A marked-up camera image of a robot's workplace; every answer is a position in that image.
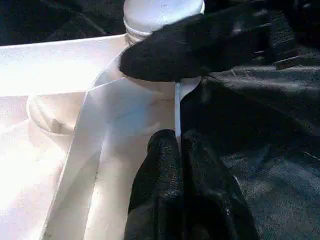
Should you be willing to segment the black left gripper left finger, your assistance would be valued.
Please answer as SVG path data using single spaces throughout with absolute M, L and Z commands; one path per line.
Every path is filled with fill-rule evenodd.
M 175 132 L 163 129 L 147 144 L 133 180 L 125 240 L 181 240 L 184 237 L 182 161 Z

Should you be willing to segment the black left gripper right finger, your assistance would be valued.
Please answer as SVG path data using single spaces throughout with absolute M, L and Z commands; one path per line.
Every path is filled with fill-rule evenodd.
M 196 131 L 181 138 L 187 236 L 190 240 L 259 240 L 237 178 Z

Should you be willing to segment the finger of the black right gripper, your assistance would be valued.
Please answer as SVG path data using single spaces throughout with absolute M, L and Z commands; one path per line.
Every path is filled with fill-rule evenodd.
M 252 9 L 197 14 L 165 25 L 126 49 L 119 70 L 148 82 L 227 71 L 250 63 L 269 29 Z

